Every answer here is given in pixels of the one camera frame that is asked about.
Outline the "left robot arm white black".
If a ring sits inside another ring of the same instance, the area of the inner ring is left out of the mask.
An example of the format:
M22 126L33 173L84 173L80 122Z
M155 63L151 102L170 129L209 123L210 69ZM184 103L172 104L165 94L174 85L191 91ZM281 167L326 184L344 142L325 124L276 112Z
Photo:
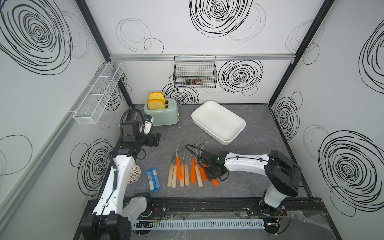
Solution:
M120 135L108 154L112 168L102 195L92 213L82 217L79 229L86 240L129 240L133 225L143 213L150 213L151 196L136 194L124 202L128 179L143 146L157 147L161 134Z

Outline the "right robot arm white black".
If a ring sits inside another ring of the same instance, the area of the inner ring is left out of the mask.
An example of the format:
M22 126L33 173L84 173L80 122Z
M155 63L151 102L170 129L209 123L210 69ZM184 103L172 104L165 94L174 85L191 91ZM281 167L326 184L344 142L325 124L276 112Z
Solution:
M302 170L294 161L277 150L263 155L239 155L202 151L197 156L208 180L225 181L230 172L247 172L267 177L271 186L265 190L260 206L277 209L286 197L296 197L302 180Z

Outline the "white rectangular storage box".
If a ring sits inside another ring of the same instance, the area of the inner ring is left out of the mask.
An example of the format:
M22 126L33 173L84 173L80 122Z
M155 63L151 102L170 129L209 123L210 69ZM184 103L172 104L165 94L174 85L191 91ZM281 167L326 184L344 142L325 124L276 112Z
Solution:
M207 101L191 114L193 122L222 145L229 145L246 127L246 121L232 111Z

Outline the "white round sink strainer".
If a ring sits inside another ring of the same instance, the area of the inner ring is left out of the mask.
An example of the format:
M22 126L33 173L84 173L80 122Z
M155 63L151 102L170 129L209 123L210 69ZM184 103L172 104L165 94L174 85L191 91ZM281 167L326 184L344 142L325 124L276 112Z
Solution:
M141 168L138 165L134 165L130 172L127 185L132 185L136 183L140 179L141 172Z

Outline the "blue snack packet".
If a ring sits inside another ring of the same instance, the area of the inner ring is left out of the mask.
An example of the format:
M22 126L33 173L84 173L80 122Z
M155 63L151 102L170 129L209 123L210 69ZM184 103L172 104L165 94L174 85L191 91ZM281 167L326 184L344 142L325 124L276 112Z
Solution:
M149 181L150 192L155 192L161 188L158 173L156 168L151 168L146 171L146 175Z

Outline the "front yellow toast slice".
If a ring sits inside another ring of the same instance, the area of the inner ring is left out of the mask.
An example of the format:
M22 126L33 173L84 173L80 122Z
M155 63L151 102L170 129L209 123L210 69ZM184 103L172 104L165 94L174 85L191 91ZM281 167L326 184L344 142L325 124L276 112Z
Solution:
M147 102L147 107L149 110L163 110L166 108L166 105L162 100L154 99Z

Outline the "yellow toast slice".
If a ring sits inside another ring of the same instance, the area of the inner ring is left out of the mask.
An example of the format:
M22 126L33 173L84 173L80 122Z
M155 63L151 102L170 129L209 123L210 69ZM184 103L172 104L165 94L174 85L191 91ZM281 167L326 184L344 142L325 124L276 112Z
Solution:
M163 93L154 92L154 93L149 94L148 99L149 100L160 100L160 101L164 102L165 96Z
M154 99L147 102L147 107L149 110L163 110L166 108L166 105L162 100Z

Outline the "mint green toaster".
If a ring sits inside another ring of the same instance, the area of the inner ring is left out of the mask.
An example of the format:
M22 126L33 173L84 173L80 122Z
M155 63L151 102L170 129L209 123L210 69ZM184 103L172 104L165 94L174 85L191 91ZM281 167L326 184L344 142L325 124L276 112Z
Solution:
M168 126L179 122L180 113L178 103L174 99L165 99L165 109L150 110L148 104L145 103L144 113L152 116L154 126Z

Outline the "rear yellow toast slice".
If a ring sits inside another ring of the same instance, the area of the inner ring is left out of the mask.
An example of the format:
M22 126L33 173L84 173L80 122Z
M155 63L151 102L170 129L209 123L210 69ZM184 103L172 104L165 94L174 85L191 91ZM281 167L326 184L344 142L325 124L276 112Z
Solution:
M160 101L164 102L165 96L163 93L154 92L154 93L149 94L148 99L149 100L160 100Z

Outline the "small jar in basket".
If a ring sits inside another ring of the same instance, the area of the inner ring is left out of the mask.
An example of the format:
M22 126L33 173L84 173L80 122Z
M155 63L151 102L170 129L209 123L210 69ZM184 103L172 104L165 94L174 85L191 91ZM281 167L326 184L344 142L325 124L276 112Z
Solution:
M186 85L189 86L203 86L204 80L202 79L186 79Z

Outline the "white mesh wall shelf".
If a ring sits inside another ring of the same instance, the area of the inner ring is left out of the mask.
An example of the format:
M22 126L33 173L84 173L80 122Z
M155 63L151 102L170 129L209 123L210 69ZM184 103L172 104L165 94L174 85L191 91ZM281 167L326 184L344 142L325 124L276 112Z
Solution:
M108 62L100 66L90 90L75 111L74 120L79 124L97 124L115 92L124 72L121 63Z

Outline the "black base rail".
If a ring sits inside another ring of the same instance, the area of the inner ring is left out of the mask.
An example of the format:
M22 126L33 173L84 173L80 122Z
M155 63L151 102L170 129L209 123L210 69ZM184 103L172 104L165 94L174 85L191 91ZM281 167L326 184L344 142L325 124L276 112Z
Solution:
M169 198L147 196L146 208L139 211L144 218L165 217L176 212L246 212L247 216L283 217L292 211L324 211L320 198L286 198L274 209L262 203L262 198Z

